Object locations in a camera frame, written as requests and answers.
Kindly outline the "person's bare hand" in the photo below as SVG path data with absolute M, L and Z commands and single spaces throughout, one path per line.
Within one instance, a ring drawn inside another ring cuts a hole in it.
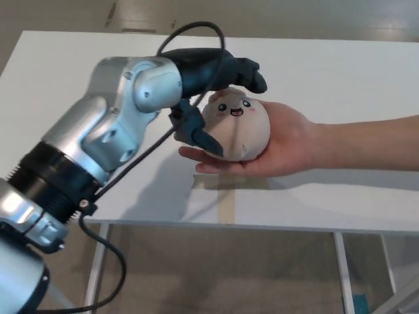
M 322 125 L 287 105 L 266 101 L 262 105 L 270 119 L 270 141 L 256 159 L 227 162 L 189 147 L 180 147 L 178 153 L 197 162 L 195 170 L 204 174 L 281 177 L 312 169 Z

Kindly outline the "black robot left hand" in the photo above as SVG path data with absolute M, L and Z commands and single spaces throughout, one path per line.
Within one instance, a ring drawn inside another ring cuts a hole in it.
M 259 64 L 248 58 L 236 58 L 229 51 L 218 48 L 180 48 L 158 55 L 174 62 L 181 75 L 181 100 L 169 114 L 175 139 L 223 157 L 225 149 L 220 140 L 204 129 L 209 121 L 203 117 L 197 104 L 190 104 L 190 98 L 208 91 L 223 90 L 230 85 L 262 94 L 268 86 L 259 72 Z

